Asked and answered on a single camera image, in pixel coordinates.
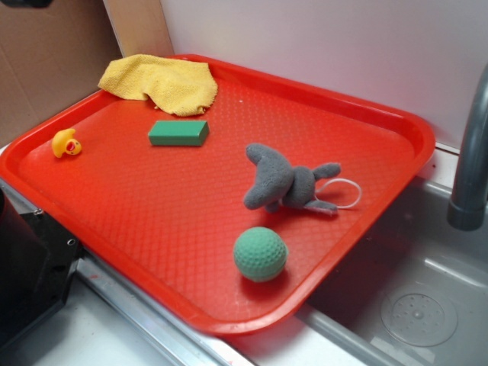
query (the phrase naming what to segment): white string loop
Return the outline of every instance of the white string loop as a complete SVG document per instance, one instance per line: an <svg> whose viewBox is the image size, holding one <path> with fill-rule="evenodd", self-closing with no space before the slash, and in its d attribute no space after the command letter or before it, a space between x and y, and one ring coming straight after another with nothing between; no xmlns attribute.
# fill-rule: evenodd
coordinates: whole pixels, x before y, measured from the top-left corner
<svg viewBox="0 0 488 366"><path fill-rule="evenodd" d="M320 187L318 190L315 191L315 199L319 200L319 198L317 198L318 193L320 193L321 191L326 189L327 186L331 185L332 183L336 183L338 181L342 181L344 183L349 183L350 185L354 185L358 189L358 198L356 198L356 201L354 201L351 204L346 204L345 206L337 206L337 208L338 209L345 209L345 208L354 207L361 200L361 197L363 195L363 190L361 189L361 187L359 186L358 183L356 183L355 181L351 181L349 179L335 178L335 179L331 179L330 181L327 181L326 183L324 183L324 185L322 187Z"/></svg>

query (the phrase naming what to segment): sink drain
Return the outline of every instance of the sink drain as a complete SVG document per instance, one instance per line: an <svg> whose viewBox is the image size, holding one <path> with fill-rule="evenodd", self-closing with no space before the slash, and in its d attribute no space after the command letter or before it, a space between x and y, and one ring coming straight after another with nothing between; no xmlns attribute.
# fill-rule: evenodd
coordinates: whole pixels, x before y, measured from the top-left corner
<svg viewBox="0 0 488 366"><path fill-rule="evenodd" d="M458 325L452 302L421 284L390 292L381 304L381 319L392 336L420 347L447 341Z"/></svg>

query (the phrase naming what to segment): plastic tray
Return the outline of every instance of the plastic tray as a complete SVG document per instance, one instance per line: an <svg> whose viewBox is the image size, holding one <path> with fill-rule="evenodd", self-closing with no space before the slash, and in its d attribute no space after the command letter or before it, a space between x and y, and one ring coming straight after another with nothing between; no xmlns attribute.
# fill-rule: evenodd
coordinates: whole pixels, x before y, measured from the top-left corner
<svg viewBox="0 0 488 366"><path fill-rule="evenodd" d="M0 175L84 246L199 330L254 332L292 314L430 158L435 139L420 118L379 104L202 56L219 85L203 146L151 146L151 101L99 91L14 141ZM50 141L73 127L83 151L56 158ZM246 146L260 142L292 165L340 162L363 198L337 217L247 210L255 178ZM324 199L355 199L330 185ZM290 250L273 281L246 280L233 263L248 228L276 231Z"/></svg>

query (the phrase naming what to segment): green golf ball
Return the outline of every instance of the green golf ball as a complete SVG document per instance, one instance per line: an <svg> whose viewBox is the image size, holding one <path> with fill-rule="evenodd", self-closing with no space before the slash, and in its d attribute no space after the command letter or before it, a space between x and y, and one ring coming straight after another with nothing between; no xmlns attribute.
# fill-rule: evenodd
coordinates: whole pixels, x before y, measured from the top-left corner
<svg viewBox="0 0 488 366"><path fill-rule="evenodd" d="M287 261L288 248L281 237L265 227L242 233L234 245L234 262L242 275L254 282L278 276Z"/></svg>

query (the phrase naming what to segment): yellow rubber duck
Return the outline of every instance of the yellow rubber duck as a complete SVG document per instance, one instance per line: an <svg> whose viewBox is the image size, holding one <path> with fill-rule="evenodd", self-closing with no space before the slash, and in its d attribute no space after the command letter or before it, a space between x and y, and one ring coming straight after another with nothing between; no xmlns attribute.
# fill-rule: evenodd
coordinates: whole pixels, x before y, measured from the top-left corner
<svg viewBox="0 0 488 366"><path fill-rule="evenodd" d="M54 135L51 146L53 147L53 153L56 158L63 156L63 153L76 155L82 151L82 144L73 138L75 132L76 130L74 128L68 128L67 130L61 130Z"/></svg>

